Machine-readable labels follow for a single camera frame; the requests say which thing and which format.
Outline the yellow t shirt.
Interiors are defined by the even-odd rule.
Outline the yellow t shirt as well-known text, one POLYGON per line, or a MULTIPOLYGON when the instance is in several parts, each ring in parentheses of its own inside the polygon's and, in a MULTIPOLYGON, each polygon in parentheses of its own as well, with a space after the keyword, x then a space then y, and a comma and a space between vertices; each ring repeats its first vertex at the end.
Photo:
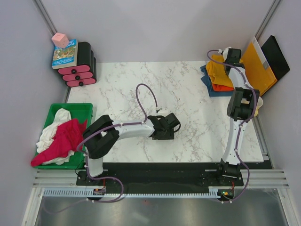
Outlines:
POLYGON ((230 78, 225 73, 223 65, 209 61, 206 64, 206 70, 212 83, 233 87, 230 78))

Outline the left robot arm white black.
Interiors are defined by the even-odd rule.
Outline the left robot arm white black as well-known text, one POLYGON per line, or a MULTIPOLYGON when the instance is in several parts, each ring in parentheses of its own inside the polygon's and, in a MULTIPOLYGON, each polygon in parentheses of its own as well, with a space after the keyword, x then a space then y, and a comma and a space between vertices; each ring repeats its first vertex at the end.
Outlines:
POLYGON ((181 123, 174 113, 167 116, 147 116, 143 121, 114 121, 103 115, 83 132, 87 180, 93 185, 103 181, 103 157, 117 141, 134 137, 150 137, 153 140, 173 140, 181 123))

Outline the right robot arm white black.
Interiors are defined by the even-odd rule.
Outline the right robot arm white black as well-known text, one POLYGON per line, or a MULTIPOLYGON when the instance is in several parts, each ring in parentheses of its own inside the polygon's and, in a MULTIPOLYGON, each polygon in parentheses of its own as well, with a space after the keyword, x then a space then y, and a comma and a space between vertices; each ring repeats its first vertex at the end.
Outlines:
POLYGON ((247 79, 245 66, 240 62, 240 49, 228 47, 221 54, 225 73, 234 88, 227 107, 227 116, 230 118, 228 142, 215 174, 216 182, 224 186, 241 176, 242 141, 246 126, 255 115, 259 90, 254 89, 247 79))

